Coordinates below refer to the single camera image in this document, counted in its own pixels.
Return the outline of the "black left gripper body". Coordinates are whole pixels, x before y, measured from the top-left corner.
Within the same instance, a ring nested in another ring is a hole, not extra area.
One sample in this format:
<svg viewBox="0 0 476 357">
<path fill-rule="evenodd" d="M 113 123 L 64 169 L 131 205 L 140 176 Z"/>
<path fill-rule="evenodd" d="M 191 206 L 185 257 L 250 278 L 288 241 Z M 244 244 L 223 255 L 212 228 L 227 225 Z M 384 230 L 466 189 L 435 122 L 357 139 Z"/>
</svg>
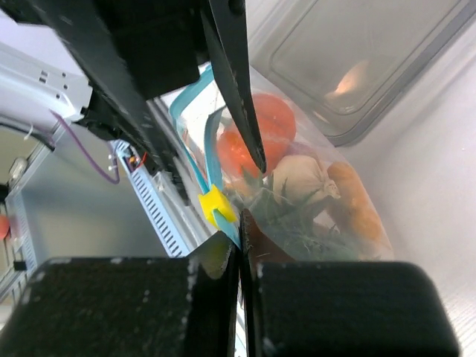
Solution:
<svg viewBox="0 0 476 357">
<path fill-rule="evenodd" d="M 90 1 L 142 98 L 194 83 L 209 60 L 202 1 Z"/>
</svg>

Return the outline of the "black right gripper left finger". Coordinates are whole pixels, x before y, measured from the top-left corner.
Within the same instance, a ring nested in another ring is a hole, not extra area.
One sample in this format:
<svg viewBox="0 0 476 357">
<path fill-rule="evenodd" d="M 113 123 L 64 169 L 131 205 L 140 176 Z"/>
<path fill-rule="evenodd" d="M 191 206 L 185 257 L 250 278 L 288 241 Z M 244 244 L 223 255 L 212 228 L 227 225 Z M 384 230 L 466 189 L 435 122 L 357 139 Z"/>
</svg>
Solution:
<svg viewBox="0 0 476 357">
<path fill-rule="evenodd" d="M 57 257 L 29 279 L 3 356 L 232 356 L 238 250 L 216 233 L 182 258 Z"/>
</svg>

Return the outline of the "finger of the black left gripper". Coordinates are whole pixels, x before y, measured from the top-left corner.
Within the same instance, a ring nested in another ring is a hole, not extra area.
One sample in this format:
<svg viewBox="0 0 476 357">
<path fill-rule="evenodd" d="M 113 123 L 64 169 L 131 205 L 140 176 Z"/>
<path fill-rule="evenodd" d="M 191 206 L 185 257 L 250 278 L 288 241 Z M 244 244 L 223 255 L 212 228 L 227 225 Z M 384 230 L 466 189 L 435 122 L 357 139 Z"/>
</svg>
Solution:
<svg viewBox="0 0 476 357">
<path fill-rule="evenodd" d="M 200 2 L 214 79 L 256 166 L 267 169 L 251 94 L 244 1 Z"/>
<path fill-rule="evenodd" d="M 174 171 L 173 149 L 133 83 L 125 61 L 90 1 L 29 1 L 41 21 L 52 28 L 87 77 L 106 96 L 121 119 L 126 133 L 147 152 L 159 170 Z"/>
</svg>

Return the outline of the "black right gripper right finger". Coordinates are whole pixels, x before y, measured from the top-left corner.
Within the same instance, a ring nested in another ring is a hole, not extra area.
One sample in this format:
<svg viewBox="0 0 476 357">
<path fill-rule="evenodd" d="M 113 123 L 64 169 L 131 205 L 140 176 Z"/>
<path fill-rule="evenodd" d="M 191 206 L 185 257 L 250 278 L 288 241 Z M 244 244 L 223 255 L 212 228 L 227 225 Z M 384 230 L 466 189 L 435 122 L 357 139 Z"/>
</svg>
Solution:
<svg viewBox="0 0 476 357">
<path fill-rule="evenodd" d="M 250 356 L 458 356 L 430 277 L 406 262 L 296 261 L 240 216 Z"/>
</svg>

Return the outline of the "toy pineapple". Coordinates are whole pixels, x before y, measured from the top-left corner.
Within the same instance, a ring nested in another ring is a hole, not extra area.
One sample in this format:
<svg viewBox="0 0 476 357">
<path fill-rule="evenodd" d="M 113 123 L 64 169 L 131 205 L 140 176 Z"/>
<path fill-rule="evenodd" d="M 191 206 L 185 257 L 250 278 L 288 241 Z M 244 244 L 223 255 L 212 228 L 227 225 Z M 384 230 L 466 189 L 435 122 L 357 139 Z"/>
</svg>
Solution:
<svg viewBox="0 0 476 357">
<path fill-rule="evenodd" d="M 310 204 L 293 205 L 277 202 L 272 191 L 272 174 L 256 178 L 244 172 L 244 188 L 238 183 L 228 189 L 232 202 L 250 212 L 259 230 L 278 248 L 295 260 L 357 260 L 361 246 L 349 234 L 341 232 L 335 223 L 322 224 L 317 218 L 330 197 Z"/>
</svg>

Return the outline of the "clear zip top bag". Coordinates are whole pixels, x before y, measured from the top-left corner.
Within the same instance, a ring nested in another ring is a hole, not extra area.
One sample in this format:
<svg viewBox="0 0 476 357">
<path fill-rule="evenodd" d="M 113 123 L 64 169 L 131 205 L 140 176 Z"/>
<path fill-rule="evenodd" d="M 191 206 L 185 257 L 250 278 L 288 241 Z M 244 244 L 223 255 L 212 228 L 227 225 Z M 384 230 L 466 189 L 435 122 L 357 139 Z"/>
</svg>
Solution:
<svg viewBox="0 0 476 357">
<path fill-rule="evenodd" d="M 271 245 L 295 260 L 391 260 L 392 246 L 358 173 L 257 71 L 251 92 L 265 171 L 251 158 L 211 67 L 170 104 L 204 193 L 249 211 Z"/>
</svg>

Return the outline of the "orange toy pumpkin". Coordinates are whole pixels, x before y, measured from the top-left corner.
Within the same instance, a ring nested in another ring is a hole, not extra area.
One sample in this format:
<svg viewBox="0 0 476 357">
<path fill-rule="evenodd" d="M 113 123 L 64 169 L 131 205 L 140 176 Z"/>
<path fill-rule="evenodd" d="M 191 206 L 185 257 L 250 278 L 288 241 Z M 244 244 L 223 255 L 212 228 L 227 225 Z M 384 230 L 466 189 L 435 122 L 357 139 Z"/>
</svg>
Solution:
<svg viewBox="0 0 476 357">
<path fill-rule="evenodd" d="M 257 122 L 266 156 L 266 172 L 274 170 L 296 136 L 295 115 L 281 98 L 267 93 L 252 95 Z M 244 172 L 258 176 L 254 164 L 235 124 L 226 127 L 218 137 L 216 149 L 222 170 L 231 177 L 242 178 Z"/>
</svg>

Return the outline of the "white toy garlic bulb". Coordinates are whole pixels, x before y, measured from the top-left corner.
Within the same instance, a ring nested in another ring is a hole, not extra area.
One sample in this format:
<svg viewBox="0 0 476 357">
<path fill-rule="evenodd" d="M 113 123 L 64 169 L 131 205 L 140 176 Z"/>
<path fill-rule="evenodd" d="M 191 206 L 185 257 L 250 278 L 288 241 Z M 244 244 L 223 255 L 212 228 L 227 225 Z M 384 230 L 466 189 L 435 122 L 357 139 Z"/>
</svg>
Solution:
<svg viewBox="0 0 476 357">
<path fill-rule="evenodd" d="M 320 161 L 306 155 L 287 155 L 272 172 L 272 191 L 277 202 L 310 205 L 327 197 L 340 199 L 336 183 Z"/>
</svg>

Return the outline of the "purple toy onion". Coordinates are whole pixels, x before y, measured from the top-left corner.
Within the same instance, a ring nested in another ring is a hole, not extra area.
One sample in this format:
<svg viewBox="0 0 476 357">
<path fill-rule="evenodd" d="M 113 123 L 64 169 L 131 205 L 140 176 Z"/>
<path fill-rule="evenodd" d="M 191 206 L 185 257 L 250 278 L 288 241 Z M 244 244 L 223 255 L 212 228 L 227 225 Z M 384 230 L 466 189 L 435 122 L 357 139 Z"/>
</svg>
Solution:
<svg viewBox="0 0 476 357">
<path fill-rule="evenodd" d="M 286 155 L 306 155 L 313 158 L 317 157 L 316 151 L 313 147 L 297 141 L 289 145 L 286 150 Z"/>
</svg>

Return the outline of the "yellow toy ginger root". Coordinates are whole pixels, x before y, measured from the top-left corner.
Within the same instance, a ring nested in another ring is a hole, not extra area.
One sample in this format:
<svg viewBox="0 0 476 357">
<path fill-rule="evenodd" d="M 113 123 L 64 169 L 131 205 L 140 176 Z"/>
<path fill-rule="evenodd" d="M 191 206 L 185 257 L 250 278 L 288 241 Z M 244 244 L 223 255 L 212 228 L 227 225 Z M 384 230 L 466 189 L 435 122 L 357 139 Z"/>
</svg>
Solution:
<svg viewBox="0 0 476 357">
<path fill-rule="evenodd" d="M 341 195 L 332 201 L 328 213 L 337 226 L 360 239 L 382 243 L 382 221 L 367 195 L 358 173 L 346 162 L 336 161 L 327 168 Z"/>
</svg>

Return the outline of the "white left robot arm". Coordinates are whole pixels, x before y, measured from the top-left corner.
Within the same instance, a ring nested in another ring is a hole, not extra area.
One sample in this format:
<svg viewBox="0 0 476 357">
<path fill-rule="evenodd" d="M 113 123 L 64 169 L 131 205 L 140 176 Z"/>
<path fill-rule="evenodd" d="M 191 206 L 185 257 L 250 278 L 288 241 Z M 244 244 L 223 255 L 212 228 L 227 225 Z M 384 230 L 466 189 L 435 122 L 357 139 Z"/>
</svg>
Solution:
<svg viewBox="0 0 476 357">
<path fill-rule="evenodd" d="M 3 1 L 15 23 L 50 28 L 80 67 L 61 71 L 8 49 L 1 85 L 46 106 L 103 140 L 121 139 L 187 194 L 179 138 L 152 101 L 194 84 L 209 62 L 245 147 L 267 168 L 251 97 L 243 1 Z"/>
</svg>

